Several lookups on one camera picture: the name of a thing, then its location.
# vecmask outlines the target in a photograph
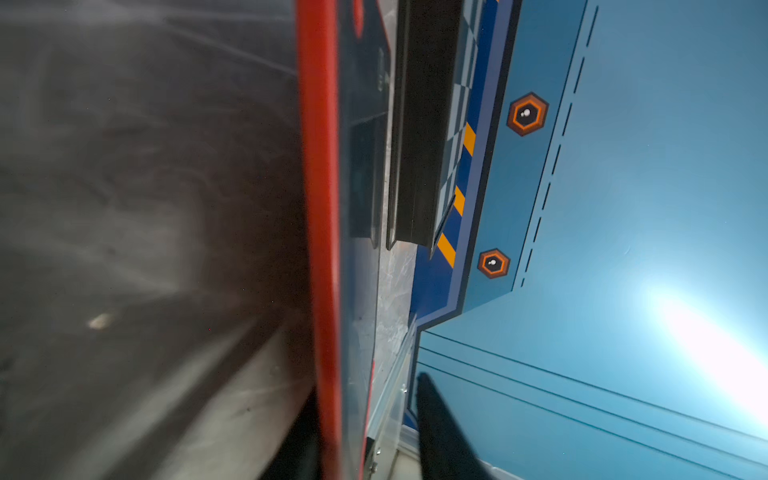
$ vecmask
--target metal surface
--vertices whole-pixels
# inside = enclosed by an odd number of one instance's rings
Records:
[[[0,478],[256,478],[313,377],[292,2],[0,25]]]
[[[379,0],[379,8],[384,18],[384,28],[389,41],[389,50],[395,51],[397,26],[397,0]],[[392,58],[392,76],[399,73]],[[387,150],[384,166],[384,198],[382,225],[386,225],[389,196],[389,162],[392,146],[392,96],[394,82],[389,85],[389,120],[387,123]],[[386,244],[386,229],[382,229],[381,244]],[[392,370],[402,341],[408,332],[408,316],[411,307],[413,288],[413,269],[416,259],[416,245],[396,242],[390,249],[382,249],[379,259],[379,299],[376,305],[376,341],[373,361],[376,370],[373,373],[371,387],[371,406],[373,407],[384,391],[384,382]]]
[[[376,0],[359,5],[361,18],[353,4],[336,5],[341,360],[337,388],[341,392],[342,430],[339,477],[350,479],[359,478],[362,466],[373,375],[390,82],[389,46]],[[325,475],[332,473],[326,470]]]
[[[369,434],[376,438],[373,449],[376,451],[374,461],[378,465],[371,475],[372,480],[387,480],[395,461],[402,428],[402,414],[406,409],[406,384],[410,373],[414,339],[415,324],[402,343],[401,352],[387,379],[382,402],[376,406],[371,415],[372,426],[369,427]]]

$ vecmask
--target scratched surface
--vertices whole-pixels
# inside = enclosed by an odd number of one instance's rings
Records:
[[[395,40],[397,36],[397,0],[379,0],[379,8],[384,20],[384,29],[392,52],[392,72],[395,71]],[[395,82],[389,82],[389,110],[392,111],[392,96]],[[389,133],[392,132],[392,115],[389,118]],[[389,196],[389,153],[391,138],[387,138],[387,164],[384,167],[384,214],[382,222],[387,222],[387,197]],[[386,245],[386,229],[382,228],[382,245]],[[371,408],[382,395],[384,383],[402,340],[408,332],[408,315],[411,307],[411,289],[413,288],[413,269],[416,261],[416,245],[397,242],[391,250],[382,249],[379,258],[379,302],[376,306],[376,348],[373,359],[376,370],[373,376]]]
[[[275,452],[313,382],[293,15],[0,6],[0,478]]]

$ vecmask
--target blue painted panel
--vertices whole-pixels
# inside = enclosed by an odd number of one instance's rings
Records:
[[[442,228],[442,234],[445,235],[445,239],[451,245],[456,245],[458,242],[458,229],[461,228],[461,226],[462,215],[455,209],[455,207],[451,207],[451,213],[448,214],[448,218],[445,219],[445,226]]]
[[[767,22],[765,2],[600,2],[531,194],[528,272],[429,330],[449,340],[421,335],[419,361],[484,385],[435,374],[484,460],[525,480],[717,478],[677,470],[689,461],[768,478]],[[683,459],[633,459],[627,440],[517,415],[508,396]]]
[[[464,311],[512,290],[583,14],[584,1],[522,4],[472,261],[477,265],[480,252],[498,248],[511,258],[510,275],[490,280],[479,270],[470,270]],[[506,126],[506,118],[510,104],[530,91],[549,103],[547,122],[521,137]]]
[[[435,380],[480,458],[525,480],[732,478],[427,366],[419,372]]]
[[[456,172],[456,185],[466,198],[459,240],[458,243],[452,243],[456,249],[458,268],[446,270],[445,259],[436,258],[440,256],[433,256],[430,259],[426,250],[416,257],[411,312],[416,313],[418,322],[428,322],[453,312],[456,308],[458,291],[464,276],[468,236],[475,213],[480,170],[482,170],[481,152],[485,151],[511,8],[512,0],[486,2],[483,8],[478,38],[478,59],[467,113],[467,122],[477,135],[475,153],[478,156],[477,160],[473,161],[472,156],[464,149]]]

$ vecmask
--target orange hexagon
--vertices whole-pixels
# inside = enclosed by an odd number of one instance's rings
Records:
[[[509,257],[498,248],[482,252],[478,269],[488,278],[499,278],[509,273]]]
[[[507,126],[521,137],[544,127],[549,104],[531,92],[512,102],[507,116]]]

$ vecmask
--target black line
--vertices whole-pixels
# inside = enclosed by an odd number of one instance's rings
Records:
[[[738,435],[747,437],[749,439],[760,440],[761,442],[768,443],[768,439],[764,439],[764,438],[759,437],[757,435],[751,435],[749,433],[740,432],[739,430],[732,429],[730,427],[726,427],[725,425],[720,425],[718,423],[710,422],[709,420],[700,419],[698,417],[694,417],[694,416],[688,415],[686,413],[678,412],[677,410],[668,409],[667,407],[656,405],[655,403],[646,402],[645,400],[636,399],[633,396],[625,395],[623,393],[614,392],[613,390],[609,390],[609,389],[606,389],[604,387],[594,385],[592,383],[583,382],[581,380],[577,380],[577,379],[575,379],[573,377],[570,377],[570,376],[562,375],[560,373],[556,373],[556,372],[553,372],[551,370],[542,369],[541,367],[537,367],[537,366],[532,365],[530,363],[521,362],[520,360],[515,360],[515,359],[512,359],[512,358],[509,358],[508,356],[499,355],[498,353],[493,353],[493,352],[490,352],[488,350],[484,350],[484,349],[478,348],[476,346],[469,345],[468,343],[463,343],[463,342],[459,342],[458,340],[450,339],[447,336],[442,336],[442,335],[439,335],[439,334],[434,333],[434,332],[426,332],[426,333],[429,333],[430,335],[434,335],[434,336],[437,336],[439,338],[442,338],[443,340],[448,340],[449,342],[458,343],[459,345],[465,346],[465,347],[473,349],[473,350],[477,350],[479,352],[487,353],[489,355],[498,357],[500,359],[508,360],[509,362],[512,362],[512,363],[517,363],[518,365],[527,366],[528,368],[531,368],[531,369],[534,369],[534,370],[538,370],[539,372],[548,373],[550,375],[557,376],[557,377],[559,377],[561,379],[571,380],[572,382],[576,382],[576,383],[578,383],[580,385],[583,385],[583,386],[588,386],[588,387],[590,387],[592,389],[600,390],[601,392],[606,392],[606,393],[610,393],[612,395],[620,396],[623,399],[632,400],[634,402],[641,403],[642,405],[653,407],[655,409],[659,409],[659,410],[662,410],[664,412],[673,413],[674,415],[681,416],[681,417],[683,417],[685,419],[695,420],[695,421],[701,422],[701,423],[703,423],[705,425],[709,425],[709,426],[717,427],[718,429],[726,430],[727,432],[736,433]]]
[[[726,477],[728,477],[728,478],[735,478],[736,480],[743,480],[743,478],[741,478],[741,477],[737,477],[737,476],[735,476],[735,475],[731,475],[730,473],[722,472],[722,471],[720,471],[720,470],[717,470],[717,469],[715,469],[715,468],[712,468],[712,467],[708,467],[708,466],[706,466],[706,465],[702,465],[702,464],[700,464],[700,463],[698,463],[698,462],[694,462],[693,460],[689,460],[688,458],[684,458],[684,457],[680,457],[680,456],[678,456],[678,455],[675,455],[674,453],[665,452],[665,451],[664,451],[664,450],[662,450],[662,449],[658,449],[658,448],[656,448],[656,447],[652,447],[652,446],[650,446],[650,445],[648,445],[648,444],[646,444],[646,443],[643,443],[643,442],[638,442],[637,440],[633,440],[633,439],[630,439],[629,437],[625,437],[625,436],[623,436],[623,435],[619,435],[619,434],[617,434],[617,433],[614,433],[614,432],[612,432],[612,431],[610,431],[610,430],[602,429],[602,428],[600,428],[600,427],[598,427],[598,426],[592,425],[591,423],[582,422],[581,420],[575,419],[575,418],[573,418],[573,417],[569,417],[568,415],[564,415],[564,414],[562,414],[562,413],[560,413],[560,412],[556,412],[555,410],[550,410],[550,409],[548,409],[548,408],[545,408],[545,407],[543,407],[543,406],[540,406],[540,405],[536,405],[536,404],[535,404],[535,403],[533,403],[533,402],[529,402],[529,401],[527,401],[527,400],[523,400],[523,399],[521,399],[521,398],[518,398],[518,397],[516,397],[516,396],[512,396],[512,395],[509,395],[508,393],[504,393],[504,392],[501,392],[501,391],[499,391],[499,390],[497,390],[497,389],[492,389],[491,387],[489,387],[489,386],[485,386],[485,385],[482,385],[481,383],[477,383],[477,382],[473,382],[473,381],[471,381],[471,380],[467,380],[467,379],[465,379],[465,378],[463,378],[463,377],[460,377],[460,376],[458,376],[458,375],[454,375],[453,373],[448,373],[448,372],[446,372],[445,370],[441,370],[441,369],[435,368],[434,366],[431,366],[431,365],[427,365],[426,363],[422,363],[422,362],[419,362],[419,365],[421,365],[421,366],[425,366],[425,367],[427,367],[427,368],[430,368],[430,369],[433,369],[433,370],[436,370],[436,371],[438,371],[438,372],[440,372],[440,373],[445,373],[446,375],[448,375],[448,376],[452,376],[452,377],[454,377],[455,379],[464,380],[465,382],[467,382],[467,383],[471,383],[472,385],[476,385],[476,386],[478,386],[478,387],[481,387],[481,388],[483,388],[483,389],[486,389],[486,390],[490,390],[491,392],[495,392],[495,393],[498,393],[499,395],[505,396],[505,397],[507,397],[507,398],[510,398],[510,399],[513,399],[513,400],[517,400],[518,402],[522,402],[522,403],[524,403],[524,404],[526,404],[526,405],[530,405],[530,406],[532,406],[532,407],[535,407],[535,408],[537,408],[537,409],[541,409],[541,410],[544,410],[545,412],[550,412],[550,413],[553,413],[553,414],[555,414],[555,415],[557,415],[557,416],[563,417],[564,419],[568,419],[568,420],[571,420],[571,421],[573,421],[573,422],[576,422],[576,423],[580,423],[580,424],[582,424],[582,425],[585,425],[585,426],[587,426],[587,427],[592,427],[593,429],[599,430],[599,431],[601,431],[601,432],[605,432],[605,433],[607,433],[607,434],[609,434],[609,435],[613,435],[613,436],[615,436],[615,437],[618,437],[618,438],[620,438],[620,439],[624,439],[624,440],[627,440],[628,442],[632,442],[632,443],[634,443],[634,444],[636,444],[636,445],[640,445],[640,446],[643,446],[643,447],[645,447],[645,448],[647,448],[647,449],[651,449],[651,450],[653,450],[653,451],[655,451],[655,452],[659,452],[659,453],[662,453],[662,454],[664,454],[664,455],[668,455],[668,456],[670,456],[670,457],[672,457],[672,458],[677,458],[678,460],[682,460],[683,462],[688,462],[688,463],[690,463],[691,465],[696,465],[696,466],[698,466],[698,467],[704,468],[704,469],[706,469],[706,470],[709,470],[709,471],[711,471],[711,472],[719,473],[719,474],[721,474],[721,475],[724,475],[724,476],[726,476]]]
[[[558,158],[560,158],[560,148],[563,146],[563,144],[558,145],[558,152],[554,156],[554,164],[552,165],[552,175],[554,175],[554,168],[558,166]]]
[[[538,237],[538,228],[541,226],[541,217],[538,218],[538,223],[536,224],[536,233],[533,234],[533,243],[536,243],[536,237]]]
[[[453,358],[451,356],[444,355],[442,353],[438,353],[438,352],[436,352],[434,350],[430,350],[430,349],[425,348],[425,347],[422,347],[422,349],[424,349],[427,352],[430,352],[430,353],[432,353],[434,355],[438,355],[438,356],[444,357],[446,359],[453,360],[454,362],[461,363],[462,365],[467,365],[469,367],[472,367],[473,369],[481,370],[483,372],[490,373],[491,375],[497,376],[499,378],[502,378],[502,379],[505,379],[505,380],[509,380],[510,382],[514,382],[514,383],[518,383],[518,384],[523,385],[523,386],[527,386],[527,387],[532,388],[534,390],[538,390],[539,392],[548,393],[549,395],[556,396],[559,399],[568,400],[569,402],[577,403],[578,405],[585,406],[585,407],[587,407],[589,409],[597,410],[598,412],[603,412],[603,413],[605,413],[607,415],[616,417],[617,419],[626,420],[628,422],[634,423],[635,425],[639,425],[639,426],[642,426],[642,427],[647,427],[647,428],[649,428],[651,430],[654,430],[656,432],[664,433],[665,435],[673,436],[676,439],[684,440],[685,442],[689,442],[689,443],[692,443],[694,445],[698,445],[700,447],[704,447],[706,449],[709,449],[709,450],[712,450],[712,451],[715,451],[715,452],[723,453],[725,455],[729,455],[731,457],[738,458],[739,460],[744,460],[745,462],[749,462],[749,463],[752,463],[754,465],[759,465],[761,467],[767,467],[768,468],[767,464],[764,464],[762,462],[758,462],[757,460],[752,460],[751,458],[743,457],[741,455],[737,455],[735,453],[728,452],[727,450],[721,450],[721,449],[719,449],[717,447],[713,447],[712,445],[707,445],[706,443],[697,442],[696,440],[689,439],[688,437],[684,437],[684,436],[678,435],[676,433],[672,433],[672,432],[668,432],[666,430],[659,429],[658,427],[654,427],[652,425],[648,425],[647,423],[643,423],[643,422],[640,422],[640,421],[637,421],[637,420],[634,420],[634,419],[630,419],[629,417],[625,417],[625,416],[619,415],[617,413],[609,412],[608,410],[603,410],[600,407],[596,407],[594,405],[590,405],[590,404],[585,403],[585,402],[580,402],[580,401],[578,401],[576,399],[572,399],[571,397],[567,397],[565,395],[560,395],[559,393],[555,393],[555,392],[552,392],[550,390],[537,387],[537,386],[532,385],[530,383],[521,382],[520,380],[513,379],[512,377],[504,376],[504,375],[501,375],[500,373],[496,373],[496,372],[493,372],[491,370],[484,369],[484,368],[476,366],[476,365],[472,365],[471,363],[463,362],[463,361],[461,361],[459,359],[455,359],[455,358]]]
[[[543,210],[544,207],[547,206],[547,199],[549,198],[549,189],[552,187],[552,182],[549,182],[549,185],[547,185],[547,193],[544,194],[544,201],[541,202],[541,209]]]
[[[576,93],[576,89],[578,88],[578,81],[581,80],[581,69],[584,68],[584,57],[581,57],[581,67],[578,68],[578,75],[576,76],[576,84],[574,85],[574,93]]]
[[[525,272],[528,273],[528,267],[531,266],[531,255],[533,255],[533,249],[528,252],[528,262],[525,264]]]
[[[578,24],[578,30],[576,31],[576,41],[574,42],[574,49],[571,51],[571,60],[568,61],[568,70],[565,75],[565,81],[563,82],[563,90],[560,92],[560,103],[558,104],[558,113],[554,116],[554,123],[552,124],[552,133],[549,136],[549,145],[547,146],[547,154],[544,156],[544,165],[541,166],[541,176],[538,178],[538,187],[536,187],[536,195],[534,196],[534,200],[538,198],[538,192],[541,189],[541,179],[544,178],[544,170],[547,167],[547,158],[549,158],[549,150],[552,148],[552,140],[554,139],[554,127],[558,124],[558,119],[560,118],[560,112],[563,109],[563,98],[565,97],[565,87],[568,86],[568,77],[571,75],[571,66],[574,62],[574,55],[576,55],[576,45],[578,45],[578,39],[581,36],[581,27],[584,25],[584,15],[587,13],[587,2],[584,2],[584,10],[581,11],[581,22]],[[533,212],[536,210],[536,202],[534,201],[533,205],[531,205],[531,215],[528,216],[528,228],[525,229],[525,238],[528,238],[528,232],[530,231],[531,227],[531,218],[533,218]],[[515,278],[517,278],[517,272],[520,270],[520,262],[523,260],[523,250],[522,247],[520,247],[520,255],[518,255],[518,264],[515,266]],[[510,291],[515,289],[515,283],[512,282],[512,288]],[[464,306],[464,299],[463,296],[466,294],[466,291],[463,290],[461,292],[462,298],[462,307]]]
[[[592,26],[589,28],[589,36],[587,37],[587,46],[589,46],[589,41],[592,39],[592,31],[594,30],[594,21],[598,19],[598,10],[600,10],[600,5],[594,8],[594,17],[592,17]]]
[[[562,137],[564,137],[564,136],[565,136],[565,128],[568,126],[568,120],[570,120],[570,119],[571,119],[571,109],[572,109],[573,107],[574,107],[574,105],[573,105],[573,104],[571,104],[571,105],[568,107],[568,115],[566,115],[566,116],[565,116],[565,124],[563,125],[563,134],[561,135]]]
[[[453,192],[454,194],[451,196],[451,200],[447,203],[448,208],[445,209],[445,212],[442,215],[442,220],[440,220],[440,226],[437,227],[437,234],[435,235],[435,238],[432,239],[432,249],[429,251],[430,260],[432,259],[432,255],[435,254],[435,250],[437,250],[437,243],[440,241],[442,231],[445,230],[445,224],[448,223],[448,216],[453,211],[453,204],[456,202],[456,190]]]

